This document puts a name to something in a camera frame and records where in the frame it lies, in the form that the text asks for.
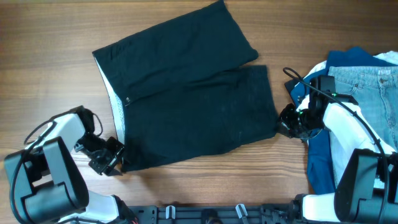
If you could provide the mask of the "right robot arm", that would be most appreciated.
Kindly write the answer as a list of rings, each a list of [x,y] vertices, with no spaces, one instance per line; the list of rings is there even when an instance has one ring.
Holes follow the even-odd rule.
[[[290,215],[317,223],[397,223],[397,153],[362,117],[358,102],[348,95],[313,95],[309,107],[289,104],[278,119],[278,132],[301,140],[327,129],[337,138],[348,162],[335,192],[300,195]]]

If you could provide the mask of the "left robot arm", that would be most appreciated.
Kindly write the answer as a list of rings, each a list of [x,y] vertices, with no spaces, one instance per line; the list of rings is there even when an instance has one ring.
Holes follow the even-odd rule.
[[[19,223],[138,223],[117,196],[88,190],[71,152],[82,152],[99,175],[112,175],[124,144],[95,133],[97,115],[78,106],[38,125],[43,133],[24,140],[25,149],[9,154],[4,168],[11,211]]]

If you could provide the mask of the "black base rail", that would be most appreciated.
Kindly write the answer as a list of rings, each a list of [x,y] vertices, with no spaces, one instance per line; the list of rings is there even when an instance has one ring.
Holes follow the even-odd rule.
[[[151,224],[206,224],[206,223],[305,223],[299,213],[290,214],[287,204],[263,204],[230,207],[180,207],[169,205],[132,206],[139,223]]]

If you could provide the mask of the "black shorts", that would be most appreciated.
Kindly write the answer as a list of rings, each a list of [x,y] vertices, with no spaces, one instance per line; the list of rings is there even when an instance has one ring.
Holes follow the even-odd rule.
[[[95,50],[124,113],[124,172],[275,136],[267,67],[223,1]]]

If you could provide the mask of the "black garment under pile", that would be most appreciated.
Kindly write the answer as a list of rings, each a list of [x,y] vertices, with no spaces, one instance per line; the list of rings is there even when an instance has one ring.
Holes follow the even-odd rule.
[[[292,101],[299,105],[305,99],[307,91],[304,85],[297,80],[290,80],[284,83]]]

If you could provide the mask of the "light blue jeans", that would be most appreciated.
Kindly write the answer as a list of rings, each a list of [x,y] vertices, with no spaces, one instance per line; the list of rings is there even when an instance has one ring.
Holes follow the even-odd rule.
[[[339,94],[351,95],[377,135],[397,150],[397,67],[330,67]]]

